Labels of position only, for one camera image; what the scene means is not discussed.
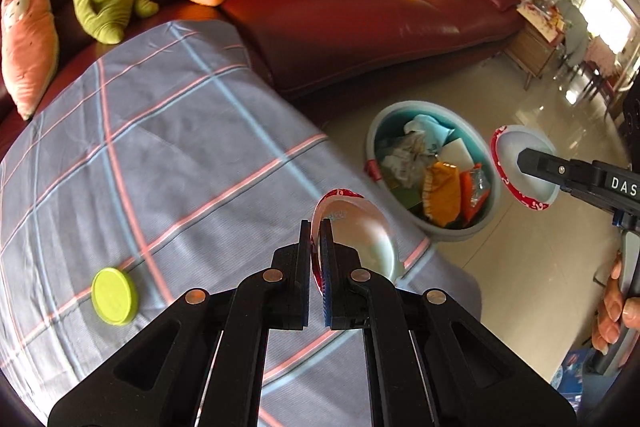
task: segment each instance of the human hand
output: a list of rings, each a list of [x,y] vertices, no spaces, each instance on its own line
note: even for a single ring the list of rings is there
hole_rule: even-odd
[[[609,344],[615,344],[620,337],[620,323],[618,321],[621,316],[622,322],[627,328],[640,329],[640,298],[630,298],[625,302],[618,285],[621,272],[622,256],[618,252],[611,277],[607,281],[604,299],[598,306],[598,316],[591,330],[593,347],[604,355],[609,351]]]

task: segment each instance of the blanket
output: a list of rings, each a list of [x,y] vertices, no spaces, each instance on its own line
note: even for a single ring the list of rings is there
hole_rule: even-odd
[[[479,316],[475,282],[446,263],[390,196],[250,69],[233,26],[174,22],[100,58],[35,117],[0,164],[0,367],[46,423],[57,400],[193,287],[234,288],[295,243],[319,198],[350,188],[383,211],[406,273]],[[140,296],[114,327],[95,273]],[[361,332],[272,331],[260,406],[268,426],[369,426]]]

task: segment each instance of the sofa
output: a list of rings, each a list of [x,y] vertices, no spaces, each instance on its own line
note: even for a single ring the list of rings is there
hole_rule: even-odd
[[[519,0],[226,0],[217,8],[155,1],[158,15],[133,18],[127,39],[170,20],[231,22],[254,71],[314,121],[415,81],[371,71],[421,60],[426,80],[496,54],[523,26]],[[60,64],[38,111],[110,49],[85,34],[71,0],[51,4]],[[26,126],[0,78],[0,158]]]

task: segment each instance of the laundry basket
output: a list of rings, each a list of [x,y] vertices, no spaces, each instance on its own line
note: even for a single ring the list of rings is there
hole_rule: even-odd
[[[460,118],[453,111],[430,102],[410,101],[390,105],[374,118],[369,128],[366,142],[367,172],[381,188],[390,192],[382,176],[379,175],[380,170],[378,169],[375,150],[376,142],[385,138],[402,136],[404,134],[404,124],[413,120],[419,114],[428,114],[444,126],[455,129],[450,140],[458,138],[464,140],[466,148],[474,162],[482,164],[482,169],[491,183],[491,194],[479,215],[474,218],[474,224],[468,229],[462,230],[442,229],[414,216],[414,214],[406,210],[399,202],[398,207],[402,209],[401,212],[406,213],[408,219],[411,219],[416,226],[423,229],[433,241],[464,241],[484,229],[494,218],[498,204],[500,203],[500,192],[502,190],[502,181],[495,169],[489,147],[478,134],[478,131],[466,120]]]

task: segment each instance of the green lid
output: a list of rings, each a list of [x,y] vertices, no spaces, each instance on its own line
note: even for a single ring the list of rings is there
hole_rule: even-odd
[[[104,268],[95,275],[91,300],[98,317],[113,326],[130,323],[138,311],[138,293],[133,281],[115,268]]]

